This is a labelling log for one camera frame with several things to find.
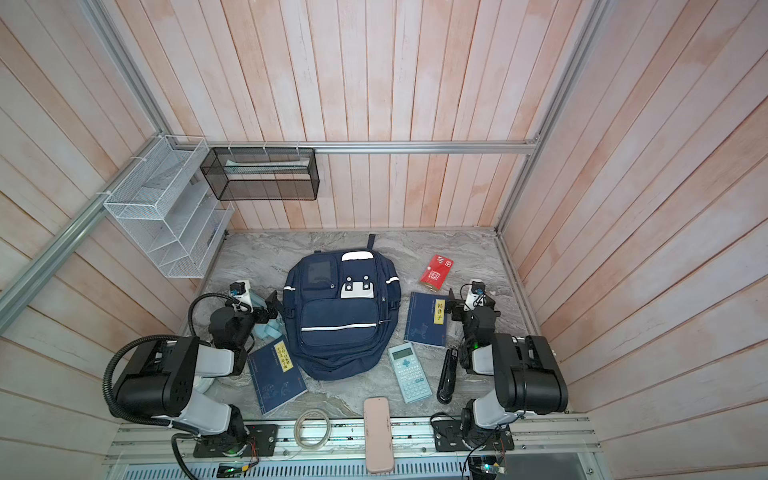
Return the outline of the blue book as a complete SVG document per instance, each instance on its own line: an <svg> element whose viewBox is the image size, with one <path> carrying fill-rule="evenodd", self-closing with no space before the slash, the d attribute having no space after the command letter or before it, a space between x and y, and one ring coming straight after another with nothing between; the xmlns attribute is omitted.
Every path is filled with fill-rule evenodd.
<svg viewBox="0 0 768 480"><path fill-rule="evenodd" d="M447 296L412 292L404 338L433 347L446 346Z"/></svg>
<svg viewBox="0 0 768 480"><path fill-rule="evenodd" d="M248 355L247 364L263 415L307 391L302 372L294 364L284 337L254 350Z"/></svg>

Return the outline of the navy blue student backpack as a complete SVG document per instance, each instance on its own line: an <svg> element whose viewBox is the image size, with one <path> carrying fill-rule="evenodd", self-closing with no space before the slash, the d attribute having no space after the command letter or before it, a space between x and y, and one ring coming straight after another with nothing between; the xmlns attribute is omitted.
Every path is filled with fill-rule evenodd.
<svg viewBox="0 0 768 480"><path fill-rule="evenodd" d="M317 381L371 370L393 336L402 299L395 265L374 249L316 251L288 273L282 316L290 357Z"/></svg>

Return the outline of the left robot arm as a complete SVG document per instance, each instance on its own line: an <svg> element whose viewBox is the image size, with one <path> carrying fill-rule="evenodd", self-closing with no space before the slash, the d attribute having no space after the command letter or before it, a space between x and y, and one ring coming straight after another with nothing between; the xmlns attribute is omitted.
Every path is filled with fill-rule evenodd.
<svg viewBox="0 0 768 480"><path fill-rule="evenodd" d="M245 282L232 283L227 294L200 295L187 311L187 336L149 335L114 354L102 379L110 413L134 424L175 428L225 456L241 454L250 433L240 410L199 392L194 381L241 374L254 327L281 313L276 292L254 301Z"/></svg>

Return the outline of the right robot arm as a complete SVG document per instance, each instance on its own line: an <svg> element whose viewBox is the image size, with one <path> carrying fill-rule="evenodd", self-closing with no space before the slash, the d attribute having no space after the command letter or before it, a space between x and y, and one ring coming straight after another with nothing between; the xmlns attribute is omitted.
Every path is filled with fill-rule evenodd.
<svg viewBox="0 0 768 480"><path fill-rule="evenodd" d="M464 298L449 294L446 308L450 319L462 326L463 339L453 351L457 364L470 374L493 379L492 390L462 410L464 436L490 432L525 413L567 410L566 382L547 339L497 332L500 312L483 283L471 283Z"/></svg>

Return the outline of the red card box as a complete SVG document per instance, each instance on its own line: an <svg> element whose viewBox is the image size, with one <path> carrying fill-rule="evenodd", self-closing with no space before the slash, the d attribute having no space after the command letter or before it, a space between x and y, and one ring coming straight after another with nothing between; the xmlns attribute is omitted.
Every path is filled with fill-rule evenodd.
<svg viewBox="0 0 768 480"><path fill-rule="evenodd" d="M422 274L420 283L431 291L439 292L453 265L454 261L450 258L439 254L434 255Z"/></svg>

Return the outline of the black stapler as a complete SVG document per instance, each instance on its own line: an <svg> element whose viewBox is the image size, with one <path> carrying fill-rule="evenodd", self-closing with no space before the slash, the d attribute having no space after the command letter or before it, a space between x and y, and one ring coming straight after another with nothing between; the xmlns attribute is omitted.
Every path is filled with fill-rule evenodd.
<svg viewBox="0 0 768 480"><path fill-rule="evenodd" d="M437 401L447 405L452 401L456 387L459 353L456 348L446 350L439 385L436 393Z"/></svg>

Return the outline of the light blue calculator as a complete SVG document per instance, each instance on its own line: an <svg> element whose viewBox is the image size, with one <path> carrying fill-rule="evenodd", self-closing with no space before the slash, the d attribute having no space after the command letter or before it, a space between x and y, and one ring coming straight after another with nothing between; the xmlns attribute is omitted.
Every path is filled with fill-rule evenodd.
<svg viewBox="0 0 768 480"><path fill-rule="evenodd" d="M411 343L390 348L388 356L406 404L431 396L427 377Z"/></svg>

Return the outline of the clear tape roll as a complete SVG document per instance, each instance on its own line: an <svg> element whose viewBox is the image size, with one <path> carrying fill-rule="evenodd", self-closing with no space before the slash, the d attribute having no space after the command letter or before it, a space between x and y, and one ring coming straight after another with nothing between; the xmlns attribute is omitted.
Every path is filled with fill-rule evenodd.
<svg viewBox="0 0 768 480"><path fill-rule="evenodd" d="M319 408L304 411L293 426L296 445L307 451L317 451L329 441L332 423L328 413Z"/></svg>

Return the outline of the pink pencil case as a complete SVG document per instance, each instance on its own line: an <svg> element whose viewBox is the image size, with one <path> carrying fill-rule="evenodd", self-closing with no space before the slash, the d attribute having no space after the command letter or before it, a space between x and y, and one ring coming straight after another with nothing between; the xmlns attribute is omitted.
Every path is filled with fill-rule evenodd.
<svg viewBox="0 0 768 480"><path fill-rule="evenodd" d="M364 401L365 465L370 474L390 473L395 468L389 401L385 397Z"/></svg>

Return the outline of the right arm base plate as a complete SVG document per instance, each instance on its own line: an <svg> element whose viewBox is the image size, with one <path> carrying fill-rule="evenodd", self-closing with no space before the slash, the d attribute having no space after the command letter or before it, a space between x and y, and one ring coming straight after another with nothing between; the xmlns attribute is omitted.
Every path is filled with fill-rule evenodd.
<svg viewBox="0 0 768 480"><path fill-rule="evenodd" d="M435 449L438 452L512 451L512 433L507 426L482 429L463 426L461 420L438 416L430 420Z"/></svg>

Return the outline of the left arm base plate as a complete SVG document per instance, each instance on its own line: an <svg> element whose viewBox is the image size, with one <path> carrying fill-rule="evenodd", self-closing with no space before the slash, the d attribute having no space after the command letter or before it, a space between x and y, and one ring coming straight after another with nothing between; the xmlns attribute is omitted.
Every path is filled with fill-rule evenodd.
<svg viewBox="0 0 768 480"><path fill-rule="evenodd" d="M245 424L241 430L202 436L193 450L194 458L271 457L278 439L277 424Z"/></svg>

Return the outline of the black mesh wall basket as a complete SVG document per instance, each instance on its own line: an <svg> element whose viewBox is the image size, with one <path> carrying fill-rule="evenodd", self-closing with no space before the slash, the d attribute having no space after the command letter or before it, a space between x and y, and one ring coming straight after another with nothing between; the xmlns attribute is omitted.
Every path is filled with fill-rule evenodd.
<svg viewBox="0 0 768 480"><path fill-rule="evenodd" d="M215 147L201 173L223 201L314 201L320 186L310 148Z"/></svg>

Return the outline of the aluminium mounting rail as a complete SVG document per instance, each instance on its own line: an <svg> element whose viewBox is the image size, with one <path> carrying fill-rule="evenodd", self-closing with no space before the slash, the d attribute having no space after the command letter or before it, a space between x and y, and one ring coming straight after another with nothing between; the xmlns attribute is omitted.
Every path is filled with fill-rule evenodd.
<svg viewBox="0 0 768 480"><path fill-rule="evenodd" d="M427 417L391 421L395 468L385 479L608 479L601 445L585 415L527 414L508 426L512 451L438 452ZM277 424L271 457L194 458L196 442L171 439L169 429L124 425L103 461L108 479L371 479L366 470L364 423L331 420L328 443L300 449L293 422Z"/></svg>

